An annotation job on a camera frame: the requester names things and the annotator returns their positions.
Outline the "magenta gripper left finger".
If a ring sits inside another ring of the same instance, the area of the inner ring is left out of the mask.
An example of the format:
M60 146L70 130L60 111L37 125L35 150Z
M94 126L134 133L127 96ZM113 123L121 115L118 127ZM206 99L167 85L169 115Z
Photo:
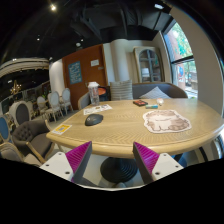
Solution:
M92 153L92 142L84 143L67 153L58 152L41 169L79 184Z

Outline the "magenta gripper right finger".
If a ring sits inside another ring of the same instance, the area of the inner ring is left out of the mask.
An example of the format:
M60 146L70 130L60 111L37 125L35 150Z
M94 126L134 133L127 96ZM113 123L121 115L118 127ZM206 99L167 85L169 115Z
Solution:
M152 183L182 169L169 154L158 154L148 147L134 142L133 154L145 184Z

